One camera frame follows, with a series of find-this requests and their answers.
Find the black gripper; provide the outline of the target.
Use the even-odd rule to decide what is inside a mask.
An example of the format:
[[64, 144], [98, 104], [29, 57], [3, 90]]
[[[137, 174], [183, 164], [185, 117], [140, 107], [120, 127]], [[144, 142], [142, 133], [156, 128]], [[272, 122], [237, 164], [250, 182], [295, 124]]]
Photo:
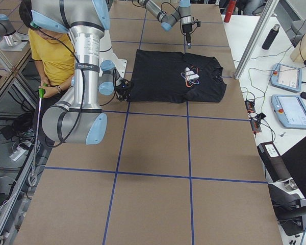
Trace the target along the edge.
[[121, 79], [120, 84], [114, 87], [117, 99], [119, 101], [127, 101], [130, 97], [130, 92], [133, 88], [133, 83], [127, 79]]
[[181, 24], [181, 32], [186, 37], [187, 48], [191, 48], [191, 34], [200, 26], [201, 22], [199, 20]]

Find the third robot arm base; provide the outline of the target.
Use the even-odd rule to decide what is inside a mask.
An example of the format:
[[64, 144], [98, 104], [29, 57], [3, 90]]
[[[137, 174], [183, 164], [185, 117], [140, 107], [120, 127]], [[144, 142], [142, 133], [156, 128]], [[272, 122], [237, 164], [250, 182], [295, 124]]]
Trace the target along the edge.
[[8, 16], [0, 14], [0, 49], [2, 51], [21, 52], [28, 40], [28, 34], [18, 33]]

